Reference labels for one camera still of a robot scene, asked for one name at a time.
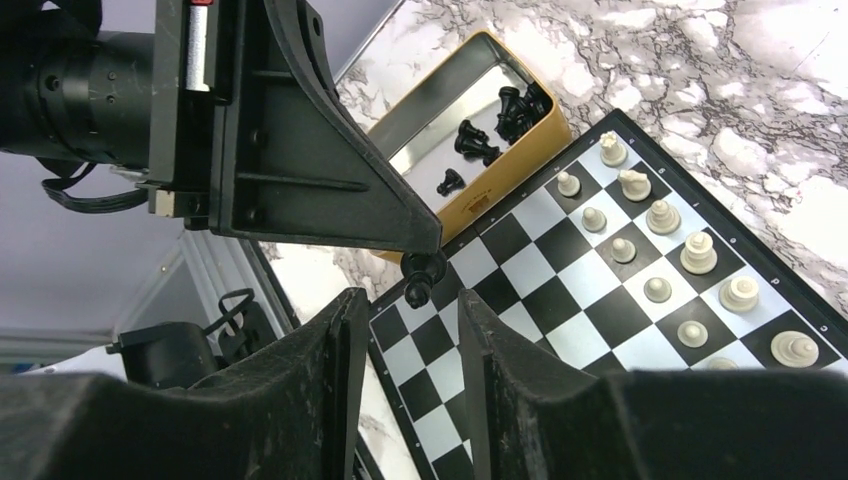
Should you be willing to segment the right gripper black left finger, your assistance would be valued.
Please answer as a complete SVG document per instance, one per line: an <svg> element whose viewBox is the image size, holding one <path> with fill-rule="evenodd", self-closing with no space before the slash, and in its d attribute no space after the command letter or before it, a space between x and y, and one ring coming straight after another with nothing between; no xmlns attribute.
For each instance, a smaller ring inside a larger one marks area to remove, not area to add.
<svg viewBox="0 0 848 480"><path fill-rule="evenodd" d="M190 388L105 374L1 380L5 479L349 479L368 344L366 292Z"/></svg>

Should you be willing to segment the black chess piece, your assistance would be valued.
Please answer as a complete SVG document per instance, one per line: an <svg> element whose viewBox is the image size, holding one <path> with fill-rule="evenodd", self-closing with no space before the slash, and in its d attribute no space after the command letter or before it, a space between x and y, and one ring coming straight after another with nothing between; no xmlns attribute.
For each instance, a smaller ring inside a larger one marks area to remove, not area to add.
<svg viewBox="0 0 848 480"><path fill-rule="evenodd" d="M433 287L447 272L447 264L441 249L433 254L403 254L400 268L406 281L404 298L410 308L419 309L430 301Z"/></svg>

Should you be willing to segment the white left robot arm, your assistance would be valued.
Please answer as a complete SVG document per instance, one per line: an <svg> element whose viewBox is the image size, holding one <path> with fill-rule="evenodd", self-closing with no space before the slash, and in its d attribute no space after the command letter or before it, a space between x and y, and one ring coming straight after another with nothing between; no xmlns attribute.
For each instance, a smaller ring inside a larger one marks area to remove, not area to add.
<svg viewBox="0 0 848 480"><path fill-rule="evenodd" d="M1 149L87 214L254 241L432 254L442 225L341 104L306 1L159 1L150 33L99 1L1 5Z"/></svg>

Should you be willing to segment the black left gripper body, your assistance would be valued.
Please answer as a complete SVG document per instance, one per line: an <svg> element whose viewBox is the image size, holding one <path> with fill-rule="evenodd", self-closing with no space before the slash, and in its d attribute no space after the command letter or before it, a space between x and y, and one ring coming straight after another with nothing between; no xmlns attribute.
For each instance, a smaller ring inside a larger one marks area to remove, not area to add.
<svg viewBox="0 0 848 480"><path fill-rule="evenodd" d="M156 4L148 207L189 229L259 232L265 56L261 1Z"/></svg>

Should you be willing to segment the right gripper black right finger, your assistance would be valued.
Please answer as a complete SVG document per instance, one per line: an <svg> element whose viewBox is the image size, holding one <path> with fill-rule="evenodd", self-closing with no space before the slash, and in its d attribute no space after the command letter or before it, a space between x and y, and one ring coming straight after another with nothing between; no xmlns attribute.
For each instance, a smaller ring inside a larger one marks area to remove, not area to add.
<svg viewBox="0 0 848 480"><path fill-rule="evenodd" d="M843 479L847 380L820 371L594 376L458 295L477 479Z"/></svg>

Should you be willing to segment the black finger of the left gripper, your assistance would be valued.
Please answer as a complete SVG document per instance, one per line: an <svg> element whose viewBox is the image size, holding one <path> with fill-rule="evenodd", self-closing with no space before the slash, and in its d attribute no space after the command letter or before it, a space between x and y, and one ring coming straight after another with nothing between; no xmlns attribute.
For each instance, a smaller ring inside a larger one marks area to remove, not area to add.
<svg viewBox="0 0 848 480"><path fill-rule="evenodd" d="M215 109L210 228L256 241L432 254L442 225L339 102L302 1L239 1Z"/></svg>

